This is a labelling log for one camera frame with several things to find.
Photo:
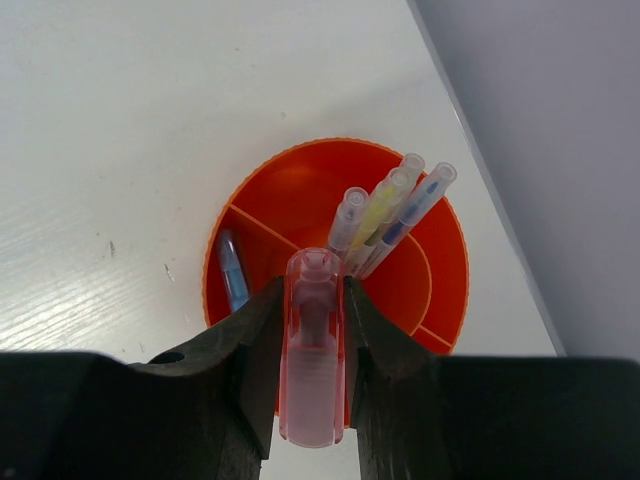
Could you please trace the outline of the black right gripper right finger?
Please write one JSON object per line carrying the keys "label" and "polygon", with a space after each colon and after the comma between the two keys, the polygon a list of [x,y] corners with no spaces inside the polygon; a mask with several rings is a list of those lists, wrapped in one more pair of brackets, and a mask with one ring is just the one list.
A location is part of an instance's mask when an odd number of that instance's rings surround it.
{"label": "black right gripper right finger", "polygon": [[344,281],[346,389],[362,479],[448,479],[435,356]]}

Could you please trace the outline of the blue correction tape dispenser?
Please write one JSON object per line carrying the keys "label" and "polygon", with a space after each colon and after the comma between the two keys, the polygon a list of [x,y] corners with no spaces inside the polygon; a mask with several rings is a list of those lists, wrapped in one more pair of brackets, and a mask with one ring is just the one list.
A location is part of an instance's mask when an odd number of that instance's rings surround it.
{"label": "blue correction tape dispenser", "polygon": [[219,233],[216,253],[229,306],[235,312],[249,300],[250,293],[231,231]]}

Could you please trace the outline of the pink correction tape dispenser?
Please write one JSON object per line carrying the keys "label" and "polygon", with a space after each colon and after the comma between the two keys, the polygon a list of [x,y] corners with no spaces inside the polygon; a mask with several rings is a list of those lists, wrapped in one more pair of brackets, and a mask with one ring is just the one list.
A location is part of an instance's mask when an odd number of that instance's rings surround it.
{"label": "pink correction tape dispenser", "polygon": [[345,425],[341,262],[326,249],[300,250],[287,263],[284,287],[280,435],[303,448],[329,447]]}

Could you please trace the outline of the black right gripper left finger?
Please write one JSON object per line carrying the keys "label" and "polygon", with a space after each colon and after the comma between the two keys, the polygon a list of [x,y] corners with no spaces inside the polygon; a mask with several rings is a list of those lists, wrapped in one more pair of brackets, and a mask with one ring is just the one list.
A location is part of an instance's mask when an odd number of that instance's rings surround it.
{"label": "black right gripper left finger", "polygon": [[134,363],[153,382],[151,479],[257,479],[268,459],[284,328],[284,280],[189,341]]}

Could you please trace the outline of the clear blue gel pen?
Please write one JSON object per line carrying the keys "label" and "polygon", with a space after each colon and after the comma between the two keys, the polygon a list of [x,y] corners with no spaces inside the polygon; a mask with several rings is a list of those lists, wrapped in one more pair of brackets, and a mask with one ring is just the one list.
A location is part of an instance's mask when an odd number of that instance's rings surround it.
{"label": "clear blue gel pen", "polygon": [[366,279],[398,246],[408,233],[444,197],[446,190],[456,180],[457,171],[448,162],[438,163],[422,179],[390,220],[381,223],[356,255],[359,266],[352,273],[358,279]]}

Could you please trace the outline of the yellow gel pen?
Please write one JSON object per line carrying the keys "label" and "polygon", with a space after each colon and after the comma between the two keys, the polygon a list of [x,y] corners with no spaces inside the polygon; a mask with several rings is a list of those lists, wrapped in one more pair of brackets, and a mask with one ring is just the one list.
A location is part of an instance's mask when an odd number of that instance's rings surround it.
{"label": "yellow gel pen", "polygon": [[371,192],[369,205],[358,233],[351,244],[346,262],[351,262],[356,251],[374,233],[382,221],[397,206],[400,197],[408,190],[410,183],[407,170],[401,167],[391,169]]}

